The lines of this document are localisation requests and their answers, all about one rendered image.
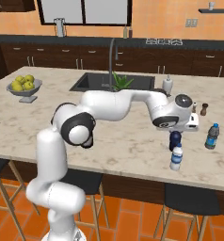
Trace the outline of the clear plastic bottle blue cap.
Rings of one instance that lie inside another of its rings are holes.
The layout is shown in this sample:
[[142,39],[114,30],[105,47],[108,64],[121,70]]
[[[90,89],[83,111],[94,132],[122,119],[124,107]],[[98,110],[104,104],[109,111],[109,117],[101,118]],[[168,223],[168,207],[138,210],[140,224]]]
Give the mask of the clear plastic bottle blue cap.
[[209,129],[204,146],[207,149],[213,149],[219,136],[219,125],[215,122]]

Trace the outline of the dark blue glass bottle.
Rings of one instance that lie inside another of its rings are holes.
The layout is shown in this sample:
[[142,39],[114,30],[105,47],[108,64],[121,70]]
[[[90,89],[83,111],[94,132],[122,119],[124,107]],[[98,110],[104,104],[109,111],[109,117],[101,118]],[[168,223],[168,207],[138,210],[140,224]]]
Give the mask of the dark blue glass bottle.
[[182,135],[178,131],[173,131],[169,135],[169,149],[173,151],[173,149],[181,142]]

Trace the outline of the white soap dispenser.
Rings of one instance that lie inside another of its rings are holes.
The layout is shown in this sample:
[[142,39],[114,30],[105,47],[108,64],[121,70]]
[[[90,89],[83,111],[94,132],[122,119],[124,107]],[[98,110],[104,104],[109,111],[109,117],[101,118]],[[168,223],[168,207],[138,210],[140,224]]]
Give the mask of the white soap dispenser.
[[169,95],[173,87],[173,81],[168,75],[166,79],[163,80],[162,88]]

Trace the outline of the white plastic bottle blue label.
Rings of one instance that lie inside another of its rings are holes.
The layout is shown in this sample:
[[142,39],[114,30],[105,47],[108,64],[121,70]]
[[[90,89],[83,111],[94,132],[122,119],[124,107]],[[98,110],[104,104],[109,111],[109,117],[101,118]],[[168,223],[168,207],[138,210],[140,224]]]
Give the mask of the white plastic bottle blue label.
[[177,146],[173,149],[172,154],[171,154],[170,168],[172,170],[179,170],[182,159],[183,159],[182,144],[178,143]]

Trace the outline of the green plant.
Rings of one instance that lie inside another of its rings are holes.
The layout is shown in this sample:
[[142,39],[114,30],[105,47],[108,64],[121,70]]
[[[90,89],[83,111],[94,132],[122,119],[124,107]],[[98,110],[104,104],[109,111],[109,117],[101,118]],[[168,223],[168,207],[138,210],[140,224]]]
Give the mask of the green plant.
[[127,76],[119,77],[115,72],[113,72],[113,76],[116,84],[112,86],[113,90],[120,91],[122,89],[128,89],[133,82],[133,79],[127,80]]

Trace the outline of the hob with pale grates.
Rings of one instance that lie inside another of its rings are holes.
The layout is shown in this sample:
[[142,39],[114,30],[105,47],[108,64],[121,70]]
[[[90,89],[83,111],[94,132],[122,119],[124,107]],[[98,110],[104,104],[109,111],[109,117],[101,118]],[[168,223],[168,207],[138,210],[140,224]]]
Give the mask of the hob with pale grates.
[[150,38],[145,41],[148,45],[171,45],[171,46],[182,46],[184,45],[183,40],[181,39],[157,39]]

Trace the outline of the dark curved tap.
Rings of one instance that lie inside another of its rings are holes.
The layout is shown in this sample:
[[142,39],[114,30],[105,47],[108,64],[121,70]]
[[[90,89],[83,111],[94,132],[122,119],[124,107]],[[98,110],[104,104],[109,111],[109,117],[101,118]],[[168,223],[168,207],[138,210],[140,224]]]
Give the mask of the dark curved tap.
[[116,39],[113,38],[110,42],[110,47],[109,47],[109,90],[112,91],[112,55],[115,55],[115,59],[118,60],[118,46]]

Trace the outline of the black sink basin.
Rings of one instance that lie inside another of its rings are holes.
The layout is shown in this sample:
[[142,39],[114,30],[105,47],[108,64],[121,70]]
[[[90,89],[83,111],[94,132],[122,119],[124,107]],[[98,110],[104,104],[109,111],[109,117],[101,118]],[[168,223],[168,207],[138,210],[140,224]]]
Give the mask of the black sink basin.
[[[154,76],[119,74],[119,78],[122,78],[123,76],[126,77],[127,82],[132,81],[132,83],[129,85],[130,89],[140,89],[140,90],[154,89],[154,81],[155,81]],[[70,91],[85,92],[87,90],[109,91],[109,74],[86,72],[70,88]]]

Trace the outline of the dark wood cupboard run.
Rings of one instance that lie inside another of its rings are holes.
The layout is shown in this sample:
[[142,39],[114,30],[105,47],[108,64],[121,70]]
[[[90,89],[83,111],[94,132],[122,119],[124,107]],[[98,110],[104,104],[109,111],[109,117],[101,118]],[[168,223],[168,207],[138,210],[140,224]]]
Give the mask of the dark wood cupboard run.
[[[224,77],[224,51],[119,47],[112,70]],[[109,47],[0,42],[0,79],[23,66],[108,71]]]

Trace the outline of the black framed window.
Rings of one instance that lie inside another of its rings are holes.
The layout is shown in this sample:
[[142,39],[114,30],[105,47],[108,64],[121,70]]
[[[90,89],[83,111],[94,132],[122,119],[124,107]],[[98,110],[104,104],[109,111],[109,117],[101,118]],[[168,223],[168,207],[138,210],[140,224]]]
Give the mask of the black framed window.
[[37,0],[42,24],[130,25],[132,0]]

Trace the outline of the grey jug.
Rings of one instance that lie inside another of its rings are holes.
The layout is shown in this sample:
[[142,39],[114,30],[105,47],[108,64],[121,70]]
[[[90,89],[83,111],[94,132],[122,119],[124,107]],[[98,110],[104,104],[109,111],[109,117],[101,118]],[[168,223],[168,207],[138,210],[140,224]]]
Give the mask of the grey jug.
[[55,18],[54,24],[56,28],[56,35],[59,38],[64,38],[66,36],[66,27],[64,18]]

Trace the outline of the grey fruit bowl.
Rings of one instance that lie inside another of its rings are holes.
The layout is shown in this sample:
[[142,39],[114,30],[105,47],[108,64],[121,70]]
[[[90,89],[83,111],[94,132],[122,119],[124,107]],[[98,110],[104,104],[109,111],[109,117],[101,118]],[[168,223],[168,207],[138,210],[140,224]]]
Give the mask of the grey fruit bowl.
[[16,91],[16,90],[12,89],[11,84],[8,84],[7,91],[9,91],[10,93],[12,93],[15,96],[21,96],[21,99],[19,100],[20,103],[31,104],[37,99],[37,96],[35,96],[35,93],[40,89],[41,85],[42,85],[42,81],[39,79],[35,79],[34,80],[35,87],[30,90]]

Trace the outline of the dark wall shelf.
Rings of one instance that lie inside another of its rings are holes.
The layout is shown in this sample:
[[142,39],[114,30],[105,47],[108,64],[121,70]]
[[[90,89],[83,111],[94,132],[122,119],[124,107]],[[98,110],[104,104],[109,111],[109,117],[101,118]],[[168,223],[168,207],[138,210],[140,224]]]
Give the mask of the dark wall shelf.
[[224,14],[224,8],[199,8],[199,13],[201,14]]

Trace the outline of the dark wood wall cupboard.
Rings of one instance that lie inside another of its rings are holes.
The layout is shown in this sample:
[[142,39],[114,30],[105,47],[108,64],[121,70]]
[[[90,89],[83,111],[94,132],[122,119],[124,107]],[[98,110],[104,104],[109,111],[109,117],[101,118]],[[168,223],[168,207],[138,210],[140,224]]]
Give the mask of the dark wood wall cupboard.
[[0,0],[0,12],[28,12],[35,9],[34,0]]

